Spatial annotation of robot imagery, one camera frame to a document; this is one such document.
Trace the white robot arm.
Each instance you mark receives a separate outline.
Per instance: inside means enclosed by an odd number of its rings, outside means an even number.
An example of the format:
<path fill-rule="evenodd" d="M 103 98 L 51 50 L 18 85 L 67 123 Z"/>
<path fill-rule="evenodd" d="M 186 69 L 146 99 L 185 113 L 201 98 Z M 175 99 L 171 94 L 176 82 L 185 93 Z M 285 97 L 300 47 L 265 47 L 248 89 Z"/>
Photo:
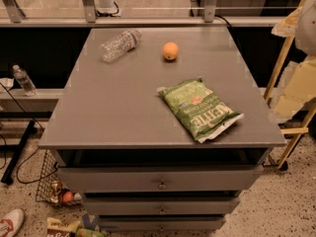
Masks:
<path fill-rule="evenodd" d="M 295 45 L 308 55 L 316 54 L 316 0 L 306 0 L 298 15 Z"/>

